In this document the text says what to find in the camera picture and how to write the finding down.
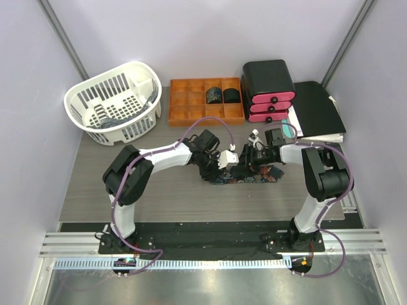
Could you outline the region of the floral navy tie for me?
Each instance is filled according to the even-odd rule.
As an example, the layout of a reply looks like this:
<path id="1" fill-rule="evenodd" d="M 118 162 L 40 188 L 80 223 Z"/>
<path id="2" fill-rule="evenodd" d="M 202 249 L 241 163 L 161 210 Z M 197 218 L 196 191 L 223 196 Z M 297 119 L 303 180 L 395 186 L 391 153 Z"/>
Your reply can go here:
<path id="1" fill-rule="evenodd" d="M 231 170 L 219 175 L 212 185 L 238 183 L 274 183 L 284 176 L 284 171 L 274 165 L 262 165 L 257 169 L 250 168 L 247 173 L 232 173 Z"/>

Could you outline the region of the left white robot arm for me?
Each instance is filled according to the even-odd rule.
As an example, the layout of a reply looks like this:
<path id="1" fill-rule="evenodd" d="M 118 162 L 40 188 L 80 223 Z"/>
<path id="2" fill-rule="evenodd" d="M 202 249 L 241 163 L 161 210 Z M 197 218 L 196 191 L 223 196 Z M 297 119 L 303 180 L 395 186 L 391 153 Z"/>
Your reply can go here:
<path id="1" fill-rule="evenodd" d="M 220 140 L 209 130 L 192 135 L 168 146 L 156 149 L 136 149 L 125 146 L 102 176 L 113 204 L 113 245 L 127 254 L 134 249 L 135 202 L 142 196 L 150 177 L 163 170 L 196 165 L 203 180 L 214 182 L 225 171 L 220 167 Z"/>

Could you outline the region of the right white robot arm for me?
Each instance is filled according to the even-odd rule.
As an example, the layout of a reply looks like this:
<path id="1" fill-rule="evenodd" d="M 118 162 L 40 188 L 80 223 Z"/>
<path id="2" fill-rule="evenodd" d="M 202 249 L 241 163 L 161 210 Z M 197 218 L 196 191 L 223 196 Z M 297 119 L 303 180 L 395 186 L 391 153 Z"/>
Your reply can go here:
<path id="1" fill-rule="evenodd" d="M 342 199 L 354 186 L 354 178 L 338 146 L 312 143 L 288 144 L 282 130 L 265 132 L 266 144 L 253 130 L 244 145 L 238 165 L 231 172 L 236 176 L 259 173 L 271 163 L 297 164 L 303 167 L 307 198 L 300 212 L 291 219 L 282 239 L 294 251 L 304 251 L 317 240 L 323 218 L 336 200 Z"/>

